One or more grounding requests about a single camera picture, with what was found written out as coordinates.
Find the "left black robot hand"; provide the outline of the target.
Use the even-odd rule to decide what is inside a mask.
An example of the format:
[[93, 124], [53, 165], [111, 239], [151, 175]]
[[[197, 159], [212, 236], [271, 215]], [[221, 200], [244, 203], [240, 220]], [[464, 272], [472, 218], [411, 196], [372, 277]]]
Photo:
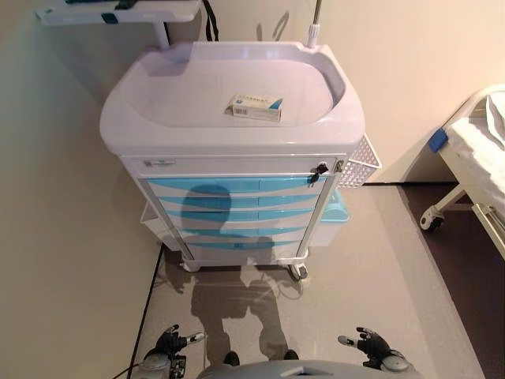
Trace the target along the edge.
[[202, 341], [204, 337], [205, 334], [203, 332], [182, 336], [179, 333], [179, 324], [174, 324], [167, 328], [157, 339], [155, 347], [151, 352], [152, 354], [166, 355], [168, 358], [173, 358], [178, 352], [189, 345]]

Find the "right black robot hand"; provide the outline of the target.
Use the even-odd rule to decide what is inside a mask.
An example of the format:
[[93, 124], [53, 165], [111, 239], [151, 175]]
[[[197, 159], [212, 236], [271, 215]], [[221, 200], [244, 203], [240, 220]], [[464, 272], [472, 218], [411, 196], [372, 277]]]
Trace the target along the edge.
[[383, 360], [391, 355], [391, 348], [387, 341], [377, 332], [366, 327], [356, 327], [358, 338], [339, 335], [337, 341], [347, 347], [352, 347], [366, 355], [364, 367], [379, 370]]

